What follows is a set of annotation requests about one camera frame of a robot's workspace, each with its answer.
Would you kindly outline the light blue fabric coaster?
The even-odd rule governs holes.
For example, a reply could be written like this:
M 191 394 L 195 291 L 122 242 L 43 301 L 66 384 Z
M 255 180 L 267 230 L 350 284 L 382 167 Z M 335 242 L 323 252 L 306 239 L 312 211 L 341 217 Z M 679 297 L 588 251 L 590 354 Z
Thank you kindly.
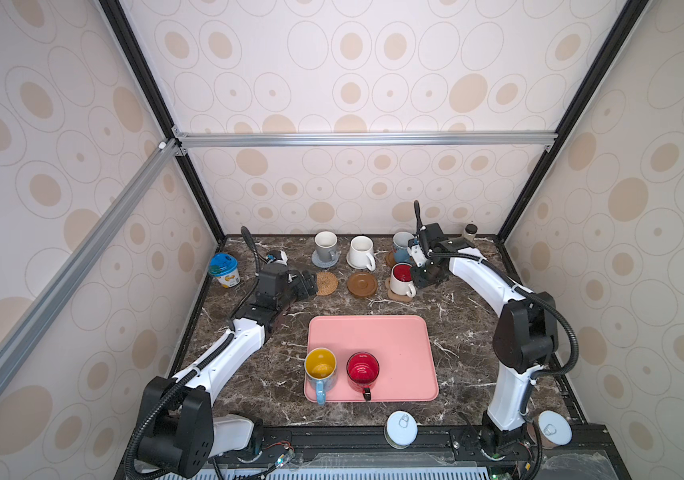
M 339 256 L 340 254 L 338 252 L 333 252 L 331 255 L 331 259 L 329 261 L 323 261 L 319 256 L 319 252 L 313 251 L 311 261 L 316 267 L 320 269 L 330 269 L 337 265 L 339 261 Z

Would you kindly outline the brown wooden round coaster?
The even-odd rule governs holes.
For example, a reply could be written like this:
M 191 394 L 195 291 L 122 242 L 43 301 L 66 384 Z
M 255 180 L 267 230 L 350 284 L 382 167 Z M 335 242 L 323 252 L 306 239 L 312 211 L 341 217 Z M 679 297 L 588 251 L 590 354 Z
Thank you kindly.
M 390 268 L 390 269 L 392 269 L 392 268 L 397 264 L 397 261 L 396 261 L 396 259 L 395 259 L 395 252 L 394 252 L 394 251 L 390 251 L 390 252 L 386 255 L 386 257 L 385 257 L 385 263 L 386 263 L 387 267 Z

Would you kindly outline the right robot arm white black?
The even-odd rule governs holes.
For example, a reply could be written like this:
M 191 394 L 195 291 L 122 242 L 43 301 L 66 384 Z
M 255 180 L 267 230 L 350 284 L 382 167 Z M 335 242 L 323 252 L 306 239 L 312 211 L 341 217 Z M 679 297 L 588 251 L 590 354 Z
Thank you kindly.
M 546 292 L 535 293 L 498 269 L 462 239 L 429 243 L 427 235 L 409 242 L 419 289 L 453 275 L 465 281 L 493 308 L 498 323 L 493 350 L 500 362 L 497 383 L 483 416 L 478 442 L 490 457 L 501 457 L 525 436 L 533 388 L 543 376 L 564 375 L 579 356 L 577 335 Z

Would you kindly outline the paw shaped wooden coaster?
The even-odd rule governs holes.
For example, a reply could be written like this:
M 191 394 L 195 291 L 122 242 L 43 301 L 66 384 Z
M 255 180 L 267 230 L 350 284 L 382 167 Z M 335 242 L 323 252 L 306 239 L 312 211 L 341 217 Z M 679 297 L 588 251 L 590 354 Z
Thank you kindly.
M 416 287 L 412 281 L 404 282 L 390 277 L 386 280 L 387 294 L 391 300 L 410 303 L 416 296 Z

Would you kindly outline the white mug red inside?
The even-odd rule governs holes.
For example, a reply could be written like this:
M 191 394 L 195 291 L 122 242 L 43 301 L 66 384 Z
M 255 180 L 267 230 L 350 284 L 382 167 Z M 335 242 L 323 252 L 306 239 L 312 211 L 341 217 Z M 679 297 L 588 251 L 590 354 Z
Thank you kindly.
M 398 296 L 414 298 L 416 287 L 409 263 L 398 263 L 393 266 L 390 275 L 390 291 Z

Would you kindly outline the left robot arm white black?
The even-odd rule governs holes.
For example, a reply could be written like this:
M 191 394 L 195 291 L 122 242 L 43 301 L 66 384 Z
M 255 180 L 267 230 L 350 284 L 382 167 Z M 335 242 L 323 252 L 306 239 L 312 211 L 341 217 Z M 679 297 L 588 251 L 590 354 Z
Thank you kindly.
M 251 291 L 232 311 L 222 337 L 187 368 L 168 378 L 157 376 L 145 387 L 124 455 L 125 477 L 192 478 L 212 456 L 259 451 L 257 422 L 236 414 L 215 418 L 213 404 L 241 365 L 264 346 L 290 306 L 317 293 L 315 273 L 280 262 L 263 266 Z

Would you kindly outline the light blue mug white inside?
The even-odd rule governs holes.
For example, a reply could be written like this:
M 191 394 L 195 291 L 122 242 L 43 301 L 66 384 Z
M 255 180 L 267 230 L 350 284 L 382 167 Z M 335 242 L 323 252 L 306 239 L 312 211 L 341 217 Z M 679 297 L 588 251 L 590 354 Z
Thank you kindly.
M 393 256 L 396 263 L 410 262 L 409 242 L 413 239 L 414 235 L 407 231 L 399 231 L 393 236 Z

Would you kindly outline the grey mug white inside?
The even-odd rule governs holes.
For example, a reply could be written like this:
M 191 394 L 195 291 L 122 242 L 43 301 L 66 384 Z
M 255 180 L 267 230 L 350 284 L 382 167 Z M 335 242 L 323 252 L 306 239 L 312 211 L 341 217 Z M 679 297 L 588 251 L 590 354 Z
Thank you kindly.
M 336 263 L 339 258 L 338 237 L 332 231 L 321 231 L 316 234 L 315 254 L 320 263 Z

